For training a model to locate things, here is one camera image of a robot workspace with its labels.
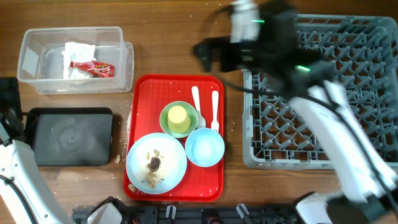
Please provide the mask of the yellow cup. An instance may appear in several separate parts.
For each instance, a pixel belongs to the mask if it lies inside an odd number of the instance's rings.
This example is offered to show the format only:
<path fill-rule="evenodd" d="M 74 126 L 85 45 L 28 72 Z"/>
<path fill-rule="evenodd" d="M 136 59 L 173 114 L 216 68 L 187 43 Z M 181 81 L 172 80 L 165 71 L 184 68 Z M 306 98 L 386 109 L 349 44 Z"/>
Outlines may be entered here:
<path fill-rule="evenodd" d="M 190 117 L 182 106 L 173 106 L 168 112 L 169 129 L 175 133 L 182 134 L 189 129 Z"/>

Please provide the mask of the red snack wrapper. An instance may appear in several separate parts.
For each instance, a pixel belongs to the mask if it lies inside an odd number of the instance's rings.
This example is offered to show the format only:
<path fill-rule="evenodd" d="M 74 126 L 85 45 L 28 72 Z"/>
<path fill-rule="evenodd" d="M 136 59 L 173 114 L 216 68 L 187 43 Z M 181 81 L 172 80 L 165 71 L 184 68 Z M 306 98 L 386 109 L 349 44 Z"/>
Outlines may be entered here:
<path fill-rule="evenodd" d="M 71 68 L 88 72 L 95 77 L 111 78 L 114 77 L 114 65 L 92 60 L 89 62 L 70 62 Z"/>

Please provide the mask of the green bowl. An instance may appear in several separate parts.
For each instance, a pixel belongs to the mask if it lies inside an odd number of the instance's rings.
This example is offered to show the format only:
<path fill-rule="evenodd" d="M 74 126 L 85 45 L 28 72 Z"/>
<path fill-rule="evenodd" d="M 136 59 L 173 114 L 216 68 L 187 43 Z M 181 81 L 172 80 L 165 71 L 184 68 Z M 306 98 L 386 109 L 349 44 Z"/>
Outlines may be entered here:
<path fill-rule="evenodd" d="M 182 133 L 175 133 L 169 129 L 168 126 L 168 112 L 173 106 L 182 106 L 186 109 L 189 117 L 190 117 L 190 126 L 189 129 Z M 189 103 L 184 102 L 184 101 L 174 101 L 169 103 L 167 106 L 164 107 L 164 109 L 160 113 L 160 118 L 159 118 L 159 123 L 160 127 L 162 128 L 163 132 L 165 132 L 168 135 L 171 135 L 174 138 L 185 138 L 188 135 L 190 135 L 196 128 L 197 128 L 197 123 L 198 123 L 198 116 L 197 116 L 197 111 L 196 109 Z"/>

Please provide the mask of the white napkin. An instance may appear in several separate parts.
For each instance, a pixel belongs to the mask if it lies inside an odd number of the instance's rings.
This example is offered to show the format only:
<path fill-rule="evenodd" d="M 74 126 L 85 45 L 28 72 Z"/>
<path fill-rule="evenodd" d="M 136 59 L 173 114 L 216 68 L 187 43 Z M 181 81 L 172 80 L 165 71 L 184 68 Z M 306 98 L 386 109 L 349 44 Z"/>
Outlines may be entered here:
<path fill-rule="evenodd" d="M 95 45 L 67 42 L 62 55 L 64 80 L 93 78 L 93 75 L 88 72 L 71 68 L 70 62 L 89 62 L 94 60 Z"/>

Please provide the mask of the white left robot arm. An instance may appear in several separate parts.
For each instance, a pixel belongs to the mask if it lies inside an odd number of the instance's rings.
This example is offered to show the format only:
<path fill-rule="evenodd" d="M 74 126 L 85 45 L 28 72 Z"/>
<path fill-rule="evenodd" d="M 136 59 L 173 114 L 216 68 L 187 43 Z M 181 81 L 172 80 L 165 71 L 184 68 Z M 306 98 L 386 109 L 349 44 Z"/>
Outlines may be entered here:
<path fill-rule="evenodd" d="M 73 223 L 56 201 L 31 147 L 1 127 L 1 197 L 16 223 Z"/>

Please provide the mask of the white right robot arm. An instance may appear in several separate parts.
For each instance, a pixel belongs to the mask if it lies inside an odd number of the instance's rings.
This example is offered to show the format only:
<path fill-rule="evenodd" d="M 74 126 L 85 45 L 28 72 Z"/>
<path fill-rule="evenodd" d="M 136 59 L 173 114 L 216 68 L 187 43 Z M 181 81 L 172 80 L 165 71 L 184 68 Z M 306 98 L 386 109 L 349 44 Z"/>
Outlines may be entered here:
<path fill-rule="evenodd" d="M 248 69 L 264 73 L 271 94 L 283 97 L 307 123 L 333 163 L 341 190 L 310 193 L 295 205 L 304 223 L 371 223 L 397 211 L 397 174 L 358 123 L 331 62 L 299 47 L 295 10 L 285 1 L 234 1 L 224 7 L 231 33 L 193 47 L 206 72 Z"/>

